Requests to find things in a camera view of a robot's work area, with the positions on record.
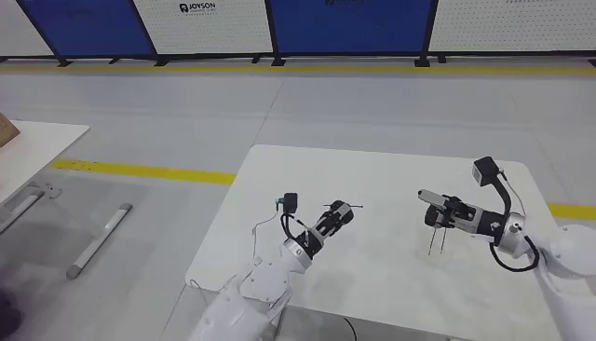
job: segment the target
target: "yellow floor line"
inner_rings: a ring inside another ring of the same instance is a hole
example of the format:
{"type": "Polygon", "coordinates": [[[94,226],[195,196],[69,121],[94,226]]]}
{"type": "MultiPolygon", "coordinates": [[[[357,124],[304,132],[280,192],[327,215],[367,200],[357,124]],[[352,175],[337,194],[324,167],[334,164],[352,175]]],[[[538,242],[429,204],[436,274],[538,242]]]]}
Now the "yellow floor line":
{"type": "Polygon", "coordinates": [[[558,218],[581,219],[584,221],[596,221],[596,206],[561,204],[550,202],[550,213],[558,218]]]}
{"type": "MultiPolygon", "coordinates": [[[[204,184],[231,185],[236,178],[233,173],[124,165],[105,162],[80,161],[73,159],[55,160],[51,167],[69,171],[92,171],[135,177],[171,179],[204,184]]],[[[596,206],[549,203],[550,213],[558,218],[596,221],[596,206]]]]}
{"type": "Polygon", "coordinates": [[[476,74],[476,75],[596,75],[594,67],[475,67],[442,66],[416,68],[404,66],[349,66],[349,65],[167,65],[154,66],[1,66],[0,72],[55,72],[55,73],[167,73],[167,72],[264,72],[264,73],[350,73],[350,74],[476,74]]]}
{"type": "Polygon", "coordinates": [[[107,174],[129,175],[134,177],[198,182],[204,184],[230,185],[236,178],[235,174],[225,172],[158,168],[142,165],[111,164],[105,162],[79,161],[72,159],[55,160],[51,164],[51,167],[54,169],[64,169],[69,171],[92,171],[107,174]]]}

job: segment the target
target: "white pegboard panel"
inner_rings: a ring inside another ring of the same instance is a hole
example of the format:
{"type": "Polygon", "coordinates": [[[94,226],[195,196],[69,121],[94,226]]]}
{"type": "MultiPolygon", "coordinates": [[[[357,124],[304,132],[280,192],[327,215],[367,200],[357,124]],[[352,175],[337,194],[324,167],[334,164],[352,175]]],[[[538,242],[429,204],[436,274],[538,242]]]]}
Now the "white pegboard panel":
{"type": "Polygon", "coordinates": [[[431,51],[596,49],[596,0],[440,0],[431,51]]]}
{"type": "Polygon", "coordinates": [[[53,55],[15,0],[0,0],[0,56],[53,55]]]}
{"type": "Polygon", "coordinates": [[[264,0],[134,0],[134,3],[158,53],[272,51],[264,0]]]}

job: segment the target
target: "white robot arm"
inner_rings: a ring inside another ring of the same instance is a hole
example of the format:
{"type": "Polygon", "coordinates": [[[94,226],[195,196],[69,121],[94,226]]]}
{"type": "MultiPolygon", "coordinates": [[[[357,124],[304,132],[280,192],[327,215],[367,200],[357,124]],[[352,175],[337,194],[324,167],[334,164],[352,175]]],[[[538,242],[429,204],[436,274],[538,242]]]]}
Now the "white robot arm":
{"type": "Polygon", "coordinates": [[[430,204],[425,224],[434,228],[459,228],[487,237],[491,241],[491,253],[500,266],[513,272],[534,271],[563,340],[594,340],[596,297],[564,293],[552,276],[566,280],[596,277],[596,231],[583,225],[566,225],[548,240],[535,245],[524,230],[525,215],[510,211],[511,199],[497,175],[505,180],[507,177],[493,159],[485,157],[475,161],[472,173],[480,186],[494,186],[505,202],[505,213],[485,211],[456,197],[420,190],[418,197],[430,204]],[[514,258],[527,254],[532,263],[522,268],[509,267],[501,262],[494,248],[514,258]]]}
{"type": "Polygon", "coordinates": [[[288,237],[279,247],[279,257],[271,261],[255,257],[230,279],[203,314],[189,341],[258,340],[290,301],[290,273],[304,274],[315,254],[323,248],[325,239],[354,218],[351,207],[337,200],[315,226],[308,228],[293,216],[297,208],[296,194],[285,194],[278,202],[283,204],[280,219],[288,237]],[[288,226],[290,219],[302,225],[305,232],[293,236],[288,226]],[[258,311],[243,294],[269,304],[268,311],[258,311]]]}

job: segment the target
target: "white desk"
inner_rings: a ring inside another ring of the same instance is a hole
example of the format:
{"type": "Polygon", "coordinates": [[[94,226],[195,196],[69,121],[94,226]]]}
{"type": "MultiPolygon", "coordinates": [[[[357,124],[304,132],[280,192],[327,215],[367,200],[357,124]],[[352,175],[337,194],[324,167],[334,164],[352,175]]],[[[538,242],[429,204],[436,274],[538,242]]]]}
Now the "white desk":
{"type": "MultiPolygon", "coordinates": [[[[217,290],[251,261],[253,226],[275,211],[274,199],[298,193],[297,216],[314,224],[336,199],[362,204],[354,220],[292,277],[290,305],[470,340],[560,340],[533,273],[499,267],[488,243],[450,230],[442,255],[429,257],[421,188],[502,211],[492,187],[480,188],[472,159],[312,148],[252,147],[215,217],[186,282],[217,290]]],[[[526,230],[557,228],[525,166],[498,161],[524,201],[526,230]]],[[[519,209],[513,200],[513,210],[519,209]]],[[[277,253],[278,219],[259,227],[257,254],[277,253]]],[[[442,232],[437,234],[440,246],[442,232]]],[[[526,266],[526,259],[512,266],[526,266]]],[[[576,284],[587,290],[584,281],[576,284]]]]}
{"type": "Polygon", "coordinates": [[[0,205],[89,130],[84,125],[12,123],[20,134],[0,148],[0,205]]]}
{"type": "MultiPolygon", "coordinates": [[[[40,199],[44,195],[44,191],[33,192],[12,211],[7,211],[3,204],[89,130],[89,126],[85,125],[28,121],[12,121],[12,123],[20,130],[20,134],[0,148],[0,215],[4,220],[0,225],[0,233],[40,199]]],[[[88,231],[93,235],[94,240],[68,268],[66,273],[68,279],[74,279],[80,274],[93,254],[97,252],[130,209],[132,209],[132,205],[122,204],[106,226],[88,231]]],[[[80,225],[83,223],[80,219],[74,221],[80,225]]],[[[85,222],[81,226],[84,225],[89,225],[89,222],[85,222]]]]}

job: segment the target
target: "thin stick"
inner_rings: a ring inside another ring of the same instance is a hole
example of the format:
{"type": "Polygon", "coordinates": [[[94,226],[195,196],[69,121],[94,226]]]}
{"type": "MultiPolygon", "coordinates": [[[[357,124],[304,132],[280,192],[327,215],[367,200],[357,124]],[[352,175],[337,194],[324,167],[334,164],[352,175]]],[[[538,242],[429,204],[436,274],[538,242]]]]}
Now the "thin stick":
{"type": "Polygon", "coordinates": [[[435,228],[435,232],[432,233],[432,239],[430,240],[430,247],[428,247],[428,255],[430,255],[430,251],[432,251],[432,242],[435,241],[436,233],[437,233],[437,228],[435,228]]]}
{"type": "Polygon", "coordinates": [[[447,228],[443,232],[443,243],[440,245],[440,253],[443,254],[443,246],[445,245],[445,237],[447,236],[447,228]]]}

